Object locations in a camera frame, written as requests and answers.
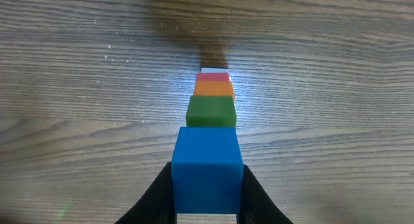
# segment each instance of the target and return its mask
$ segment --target blue cube front face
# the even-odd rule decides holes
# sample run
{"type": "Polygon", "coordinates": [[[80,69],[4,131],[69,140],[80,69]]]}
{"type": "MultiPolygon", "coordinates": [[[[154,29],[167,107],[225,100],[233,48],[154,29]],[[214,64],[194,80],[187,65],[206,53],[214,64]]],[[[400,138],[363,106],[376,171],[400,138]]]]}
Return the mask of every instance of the blue cube front face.
{"type": "Polygon", "coordinates": [[[243,161],[235,129],[182,127],[171,175],[177,213],[237,214],[243,161]]]}

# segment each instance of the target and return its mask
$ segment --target wooden table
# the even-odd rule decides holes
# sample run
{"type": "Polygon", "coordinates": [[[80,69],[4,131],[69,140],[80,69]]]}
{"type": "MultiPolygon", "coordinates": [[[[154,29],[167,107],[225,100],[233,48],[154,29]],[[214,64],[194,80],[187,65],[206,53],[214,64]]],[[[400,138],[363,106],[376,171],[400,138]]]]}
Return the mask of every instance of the wooden table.
{"type": "Polygon", "coordinates": [[[414,220],[414,0],[0,0],[0,223],[114,223],[228,66],[295,224],[414,220]]]}

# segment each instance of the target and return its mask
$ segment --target green cube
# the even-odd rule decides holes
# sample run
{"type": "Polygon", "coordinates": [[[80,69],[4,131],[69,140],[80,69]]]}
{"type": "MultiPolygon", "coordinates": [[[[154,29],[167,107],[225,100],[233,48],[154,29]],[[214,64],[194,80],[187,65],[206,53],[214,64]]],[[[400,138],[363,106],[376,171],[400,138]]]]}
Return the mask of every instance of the green cube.
{"type": "Polygon", "coordinates": [[[191,96],[186,115],[187,127],[235,128],[233,97],[191,96]]]}

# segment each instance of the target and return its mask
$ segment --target orange cube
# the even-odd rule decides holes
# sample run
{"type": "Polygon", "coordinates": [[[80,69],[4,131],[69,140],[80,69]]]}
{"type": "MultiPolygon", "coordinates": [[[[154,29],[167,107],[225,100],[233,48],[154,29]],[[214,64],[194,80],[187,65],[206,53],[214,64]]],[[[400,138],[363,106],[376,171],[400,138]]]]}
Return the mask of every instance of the orange cube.
{"type": "Polygon", "coordinates": [[[233,85],[224,81],[197,80],[194,89],[195,96],[232,96],[235,100],[233,85]]]}

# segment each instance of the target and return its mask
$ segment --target red block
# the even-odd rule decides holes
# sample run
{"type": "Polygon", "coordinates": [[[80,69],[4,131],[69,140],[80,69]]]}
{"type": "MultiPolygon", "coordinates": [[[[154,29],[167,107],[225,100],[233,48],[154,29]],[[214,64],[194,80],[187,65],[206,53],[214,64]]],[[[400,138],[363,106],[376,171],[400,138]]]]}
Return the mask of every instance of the red block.
{"type": "Polygon", "coordinates": [[[199,73],[197,81],[231,82],[228,73],[199,73]]]}

